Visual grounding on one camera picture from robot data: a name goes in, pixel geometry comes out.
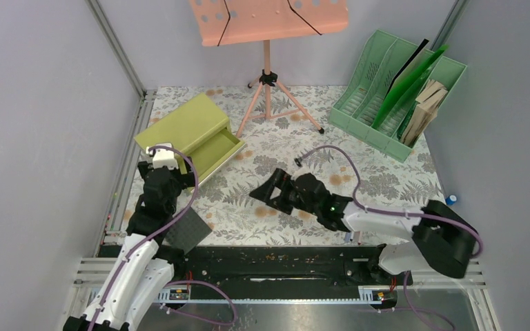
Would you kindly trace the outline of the yellow-green drawer cabinet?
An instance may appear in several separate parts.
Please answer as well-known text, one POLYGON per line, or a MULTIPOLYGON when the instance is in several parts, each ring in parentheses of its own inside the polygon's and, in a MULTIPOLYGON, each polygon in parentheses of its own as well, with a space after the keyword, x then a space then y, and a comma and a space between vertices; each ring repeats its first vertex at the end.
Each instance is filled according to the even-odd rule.
POLYGON ((206 94, 201 93, 152 124, 137 136, 137 145, 171 143, 194 163, 203 185, 246 145, 231 130, 230 119, 206 94))

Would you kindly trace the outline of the green puzzle book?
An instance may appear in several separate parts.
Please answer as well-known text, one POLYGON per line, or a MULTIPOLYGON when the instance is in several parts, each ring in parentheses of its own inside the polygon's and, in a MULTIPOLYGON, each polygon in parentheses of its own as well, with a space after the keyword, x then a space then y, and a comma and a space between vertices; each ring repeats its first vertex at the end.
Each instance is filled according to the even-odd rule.
POLYGON ((401 138, 403 137, 403 134, 406 132, 406 129, 409 125, 409 122, 411 121, 412 117, 413 117, 413 113, 415 112, 415 108, 416 108, 416 105, 418 103, 415 102, 408 110, 408 112, 406 113, 403 121, 401 122, 399 128, 397 129, 397 132, 396 132, 396 138, 398 141, 401 140, 401 138))

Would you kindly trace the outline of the green transparent folder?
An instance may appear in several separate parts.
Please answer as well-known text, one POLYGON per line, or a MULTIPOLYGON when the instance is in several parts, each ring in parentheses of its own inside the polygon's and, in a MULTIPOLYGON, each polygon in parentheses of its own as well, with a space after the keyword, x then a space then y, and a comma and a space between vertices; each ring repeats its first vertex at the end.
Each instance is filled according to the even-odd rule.
POLYGON ((373 129, 379 130, 385 118, 392 111, 396 103, 402 98, 403 94, 434 64, 436 60, 442 56, 448 48, 448 45, 441 46, 427 60, 422 62, 409 75, 404 77, 401 82, 393 86, 391 91, 386 95, 384 102, 371 125, 373 129))

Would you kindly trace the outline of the purple puzzle book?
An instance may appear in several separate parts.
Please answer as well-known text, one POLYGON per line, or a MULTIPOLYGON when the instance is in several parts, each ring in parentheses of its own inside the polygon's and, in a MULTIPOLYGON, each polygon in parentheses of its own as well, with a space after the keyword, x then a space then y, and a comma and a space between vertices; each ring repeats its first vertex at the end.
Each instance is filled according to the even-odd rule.
POLYGON ((399 141, 411 147, 425 128, 438 115, 438 109, 448 94, 447 88, 439 81, 429 79, 421 93, 415 98, 417 102, 413 117, 406 132, 399 141))

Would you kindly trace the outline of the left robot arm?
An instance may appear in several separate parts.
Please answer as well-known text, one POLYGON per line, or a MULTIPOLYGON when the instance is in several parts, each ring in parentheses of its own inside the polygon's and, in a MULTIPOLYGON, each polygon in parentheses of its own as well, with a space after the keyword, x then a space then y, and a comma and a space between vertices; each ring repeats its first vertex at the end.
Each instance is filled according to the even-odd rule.
POLYGON ((63 330, 136 330, 161 289, 186 276, 183 252, 161 245, 197 198, 199 176, 190 157, 171 143, 149 146, 146 153, 151 160, 139 164, 144 192, 120 253, 91 304, 80 317, 68 317, 63 330))

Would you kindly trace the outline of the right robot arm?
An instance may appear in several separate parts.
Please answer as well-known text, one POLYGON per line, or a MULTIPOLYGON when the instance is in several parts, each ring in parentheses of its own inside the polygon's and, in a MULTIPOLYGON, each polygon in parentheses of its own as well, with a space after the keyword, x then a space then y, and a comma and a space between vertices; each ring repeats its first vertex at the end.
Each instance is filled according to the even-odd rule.
POLYGON ((327 190, 311 173, 292 177, 280 168, 249 195, 286 214, 295 209, 312 214, 330 231, 371 231, 402 239, 384 245, 369 263, 369 277, 379 284, 423 269, 462 279, 481 247, 475 228, 441 201, 401 210, 358 205, 352 197, 327 190))

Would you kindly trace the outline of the floral tablecloth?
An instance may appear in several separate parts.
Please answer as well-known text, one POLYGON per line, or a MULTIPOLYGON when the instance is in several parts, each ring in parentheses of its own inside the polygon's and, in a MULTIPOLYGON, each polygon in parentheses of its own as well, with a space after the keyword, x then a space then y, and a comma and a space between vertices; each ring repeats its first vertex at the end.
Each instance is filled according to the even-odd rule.
POLYGON ((405 162, 396 161, 327 121, 342 86, 292 86, 290 93, 325 130, 320 134, 295 105, 275 91, 275 118, 249 121, 245 147, 199 189, 193 210, 210 226, 205 245, 341 245, 345 234, 323 228, 315 217, 276 211, 249 197, 273 171, 295 173, 295 158, 311 151, 305 168, 331 191, 355 192, 362 203, 421 206, 445 195, 425 140, 405 162))

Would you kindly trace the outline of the blue white marker pen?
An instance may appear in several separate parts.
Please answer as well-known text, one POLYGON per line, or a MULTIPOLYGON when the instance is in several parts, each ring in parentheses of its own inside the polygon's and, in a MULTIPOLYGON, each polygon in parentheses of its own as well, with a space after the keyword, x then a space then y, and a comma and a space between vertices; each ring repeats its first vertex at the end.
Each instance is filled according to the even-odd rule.
POLYGON ((350 242, 352 242, 352 241, 353 241, 353 239, 352 239, 352 235, 353 235, 352 232, 347 232, 347 233, 345 234, 345 237, 344 237, 344 242, 345 242, 345 243, 350 243, 350 242))

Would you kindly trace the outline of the dark grey studded plate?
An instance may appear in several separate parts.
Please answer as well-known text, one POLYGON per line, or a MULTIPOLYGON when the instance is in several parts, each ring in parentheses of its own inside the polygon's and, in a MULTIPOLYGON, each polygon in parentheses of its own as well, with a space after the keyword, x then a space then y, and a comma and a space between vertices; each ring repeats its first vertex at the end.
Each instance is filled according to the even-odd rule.
POLYGON ((190 208, 177 223, 167 229, 164 243, 187 254, 211 232, 210 226, 190 208))

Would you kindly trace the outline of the green file organizer rack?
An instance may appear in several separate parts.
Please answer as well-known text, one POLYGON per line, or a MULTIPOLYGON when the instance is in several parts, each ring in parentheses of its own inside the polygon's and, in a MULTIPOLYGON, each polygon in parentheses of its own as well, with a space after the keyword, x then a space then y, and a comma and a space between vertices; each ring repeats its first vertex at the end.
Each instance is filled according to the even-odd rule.
POLYGON ((376 30, 367 40, 351 80, 334 103, 329 123, 404 162, 415 144, 402 143, 415 98, 430 79, 454 89, 467 65, 394 34, 376 30))

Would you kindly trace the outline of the pink music stand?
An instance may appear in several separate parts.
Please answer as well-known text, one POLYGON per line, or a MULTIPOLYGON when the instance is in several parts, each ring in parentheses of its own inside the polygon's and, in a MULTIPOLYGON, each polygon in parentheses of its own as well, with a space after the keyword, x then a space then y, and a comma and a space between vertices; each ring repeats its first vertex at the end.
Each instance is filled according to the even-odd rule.
POLYGON ((264 67, 261 75, 247 85, 257 90, 239 125, 238 137, 248 121, 276 117, 271 112, 273 88, 280 89, 290 99, 296 107, 294 113, 304 115, 320 134, 324 134, 324 128, 272 71, 271 41, 344 30, 349 24, 346 1, 190 1, 189 5, 203 46, 262 42, 264 67), (259 116, 253 114, 253 110, 260 95, 265 98, 265 111, 259 116))

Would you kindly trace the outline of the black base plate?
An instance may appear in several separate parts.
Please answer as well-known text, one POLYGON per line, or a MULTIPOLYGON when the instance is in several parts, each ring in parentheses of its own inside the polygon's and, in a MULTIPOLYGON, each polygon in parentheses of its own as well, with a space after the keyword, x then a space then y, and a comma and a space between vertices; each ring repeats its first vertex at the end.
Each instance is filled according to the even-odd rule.
POLYGON ((418 272, 440 274, 431 269, 384 273, 371 261, 384 245, 197 246, 187 254, 182 251, 182 259, 171 257, 177 261, 176 274, 153 302, 379 304, 379 290, 411 285, 418 272))

